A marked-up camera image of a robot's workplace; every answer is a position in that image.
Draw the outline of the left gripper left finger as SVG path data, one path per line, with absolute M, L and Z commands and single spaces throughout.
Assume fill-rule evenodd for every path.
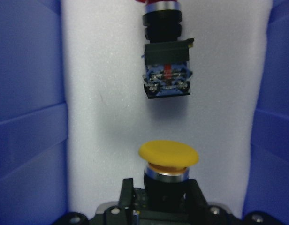
M 135 191 L 133 179 L 132 178 L 123 179 L 118 206 L 125 210 L 133 211 L 134 199 L 135 199 Z

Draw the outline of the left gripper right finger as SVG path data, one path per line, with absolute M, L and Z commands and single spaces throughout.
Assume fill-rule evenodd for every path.
M 186 208 L 187 211 L 202 211 L 208 203 L 195 179 L 189 179 L 186 187 Z

